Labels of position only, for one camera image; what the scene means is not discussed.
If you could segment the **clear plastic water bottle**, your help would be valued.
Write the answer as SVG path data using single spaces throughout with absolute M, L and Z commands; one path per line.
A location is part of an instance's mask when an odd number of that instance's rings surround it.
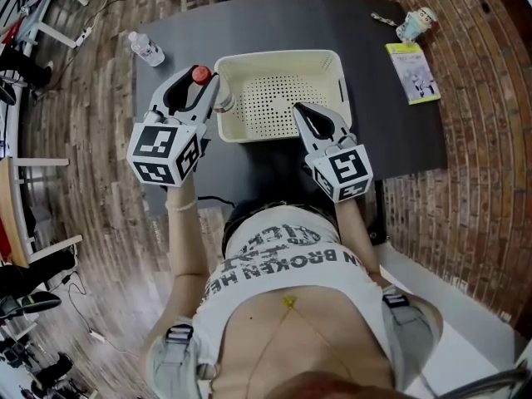
M 128 34 L 131 50 L 151 67 L 159 66 L 165 60 L 165 54 L 146 34 L 130 32 Z

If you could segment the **person's left forearm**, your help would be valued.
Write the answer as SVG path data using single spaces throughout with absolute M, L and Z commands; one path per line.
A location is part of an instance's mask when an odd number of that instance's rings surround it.
M 163 328 L 169 328 L 179 317 L 192 318 L 195 315 L 209 279 L 195 185 L 191 177 L 181 187 L 167 190 L 166 208 L 173 285 L 160 318 Z

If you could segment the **person's chest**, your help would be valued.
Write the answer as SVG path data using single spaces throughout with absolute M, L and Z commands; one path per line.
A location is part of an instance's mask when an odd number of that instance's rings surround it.
M 262 293 L 224 330 L 213 399 L 356 399 L 394 386 L 392 365 L 361 313 L 330 288 Z

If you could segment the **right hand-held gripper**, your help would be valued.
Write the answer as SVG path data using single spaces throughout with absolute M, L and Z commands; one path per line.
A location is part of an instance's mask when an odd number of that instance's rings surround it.
M 311 177 L 333 203 L 368 192 L 373 171 L 364 145 L 350 134 L 345 120 L 318 104 L 298 102 L 293 118 L 308 152 Z

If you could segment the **black case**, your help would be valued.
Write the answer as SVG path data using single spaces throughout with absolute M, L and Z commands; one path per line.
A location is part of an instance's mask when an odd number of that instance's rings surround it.
M 370 199 L 372 218 L 369 227 L 367 228 L 367 232 L 372 245 L 377 246 L 386 243 L 388 240 L 384 184 L 382 180 L 376 180 L 374 182 L 372 192 L 373 195 Z

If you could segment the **cream perforated plastic basket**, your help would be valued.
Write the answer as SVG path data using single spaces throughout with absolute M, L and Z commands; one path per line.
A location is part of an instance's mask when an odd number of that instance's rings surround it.
M 292 108 L 313 103 L 336 111 L 352 125 L 339 55 L 330 50 L 255 52 L 220 58 L 214 70 L 235 98 L 217 115 L 219 137 L 228 143 L 298 136 Z

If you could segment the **cartoon figurine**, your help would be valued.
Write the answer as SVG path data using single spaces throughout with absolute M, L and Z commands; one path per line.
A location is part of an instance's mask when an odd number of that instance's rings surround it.
M 435 13 L 428 7 L 421 7 L 414 12 L 408 12 L 405 20 L 396 27 L 399 40 L 405 44 L 411 44 L 425 32 L 439 28 L 439 22 Z

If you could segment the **person's right forearm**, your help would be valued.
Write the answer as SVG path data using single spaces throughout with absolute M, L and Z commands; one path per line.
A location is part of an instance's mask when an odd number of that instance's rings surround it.
M 361 260 L 370 278 L 381 287 L 389 283 L 382 277 L 377 254 L 372 246 L 366 225 L 355 199 L 335 204 L 341 243 Z

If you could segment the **yellow-green book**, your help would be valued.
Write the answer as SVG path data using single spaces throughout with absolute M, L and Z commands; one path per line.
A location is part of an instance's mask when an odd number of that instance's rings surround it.
M 425 54 L 418 44 L 388 43 L 385 48 L 406 93 L 409 105 L 441 99 L 439 87 L 431 73 Z

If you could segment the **dark grey table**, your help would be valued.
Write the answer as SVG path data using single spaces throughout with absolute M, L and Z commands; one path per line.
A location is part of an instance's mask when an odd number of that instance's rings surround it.
M 155 89 L 194 64 L 212 67 L 225 56 L 278 50 L 328 49 L 341 59 L 352 131 L 366 147 L 376 180 L 447 166 L 439 105 L 409 105 L 387 54 L 394 30 L 373 13 L 402 20 L 387 0 L 231 0 L 179 12 L 140 30 L 158 44 L 165 62 L 136 64 L 136 114 L 143 116 Z M 209 144 L 194 174 L 200 206 L 238 203 L 263 195 L 315 189 L 301 168 L 300 139 L 230 144 L 210 120 Z

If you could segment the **wooden table with white legs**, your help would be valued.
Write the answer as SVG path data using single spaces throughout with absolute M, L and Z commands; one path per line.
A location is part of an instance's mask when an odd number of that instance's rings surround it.
M 0 161 L 0 220 L 11 247 L 11 260 L 20 267 L 78 244 L 83 237 L 78 234 L 38 251 L 33 251 L 34 238 L 27 233 L 27 223 L 22 208 L 19 168 L 68 166 L 68 159 L 6 157 Z

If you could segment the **white printed t-shirt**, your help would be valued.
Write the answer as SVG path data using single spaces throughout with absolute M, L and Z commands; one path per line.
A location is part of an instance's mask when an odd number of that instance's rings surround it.
M 241 224 L 193 318 L 199 362 L 217 362 L 225 326 L 242 302 L 261 293 L 305 286 L 335 289 L 349 298 L 391 357 L 382 289 L 360 259 L 337 240 L 335 228 L 324 218 L 287 205 L 263 210 Z

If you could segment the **red-capped white bottle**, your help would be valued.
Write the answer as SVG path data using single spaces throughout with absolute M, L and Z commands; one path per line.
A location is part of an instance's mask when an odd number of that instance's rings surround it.
M 206 66 L 197 66 L 192 71 L 192 81 L 198 86 L 206 85 L 213 76 L 211 70 Z M 214 100 L 213 110 L 220 114 L 228 113 L 233 110 L 235 102 L 229 84 L 222 76 L 219 76 L 219 91 Z

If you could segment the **white desk with red graphic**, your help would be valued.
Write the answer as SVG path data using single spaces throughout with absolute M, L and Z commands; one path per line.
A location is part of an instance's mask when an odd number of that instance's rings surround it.
M 28 0 L 19 11 L 18 19 L 7 29 L 4 35 L 0 34 L 0 45 L 16 45 L 19 42 L 36 46 L 36 37 L 39 32 L 48 35 L 71 49 L 75 49 L 83 42 L 83 38 L 72 39 L 44 21 L 44 15 L 52 0 Z M 76 0 L 86 7 L 88 0 Z

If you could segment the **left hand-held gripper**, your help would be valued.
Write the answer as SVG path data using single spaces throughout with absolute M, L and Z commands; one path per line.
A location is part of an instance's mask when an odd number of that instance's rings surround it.
M 194 69 L 189 66 L 166 79 L 155 90 L 145 119 L 134 124 L 126 158 L 143 184 L 181 187 L 202 155 L 204 123 L 219 92 L 219 75 L 214 74 L 185 109 Z M 177 110 L 179 121 L 163 117 Z

